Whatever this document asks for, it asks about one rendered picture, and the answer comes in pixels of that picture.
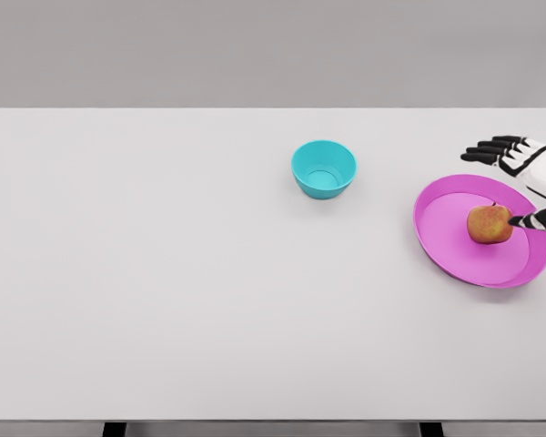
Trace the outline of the red yellow apple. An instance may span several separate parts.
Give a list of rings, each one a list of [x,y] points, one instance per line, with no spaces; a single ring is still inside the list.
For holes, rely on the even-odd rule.
[[[479,244],[501,244],[511,238],[513,226],[509,224],[509,208],[492,203],[472,208],[466,219],[470,238]]]

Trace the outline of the pink plate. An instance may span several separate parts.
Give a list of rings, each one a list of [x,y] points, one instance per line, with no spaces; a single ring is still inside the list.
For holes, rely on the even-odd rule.
[[[496,289],[524,285],[546,268],[546,232],[516,228],[500,244],[473,241],[468,213],[492,202],[516,215],[535,209],[519,191],[496,179],[450,175],[431,182],[418,195],[413,210],[416,235],[431,260],[457,279]]]

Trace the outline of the blue bowl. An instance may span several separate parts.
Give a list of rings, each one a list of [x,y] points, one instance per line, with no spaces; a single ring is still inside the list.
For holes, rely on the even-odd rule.
[[[308,142],[293,153],[291,171],[310,198],[326,200],[340,195],[356,177],[358,161],[342,144],[330,140]]]

